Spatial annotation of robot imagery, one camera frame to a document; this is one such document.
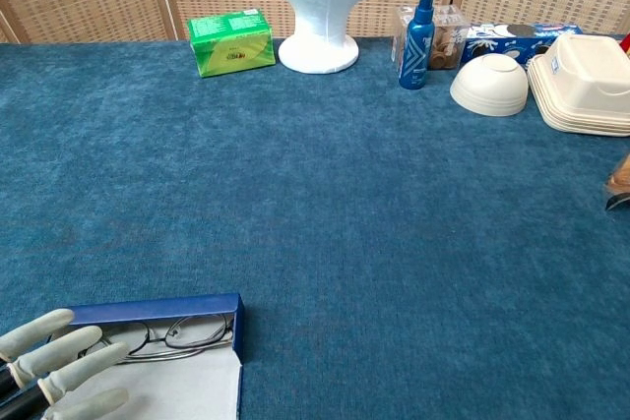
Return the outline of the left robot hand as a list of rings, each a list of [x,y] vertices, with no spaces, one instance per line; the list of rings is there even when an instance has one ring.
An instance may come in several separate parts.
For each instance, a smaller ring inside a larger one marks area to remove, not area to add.
[[[125,342],[81,355],[102,338],[98,326],[72,330],[34,345],[68,327],[75,313],[52,310],[1,335],[1,417],[3,419],[100,419],[129,400],[124,388],[102,391],[70,406],[60,401],[87,380],[122,361]]]

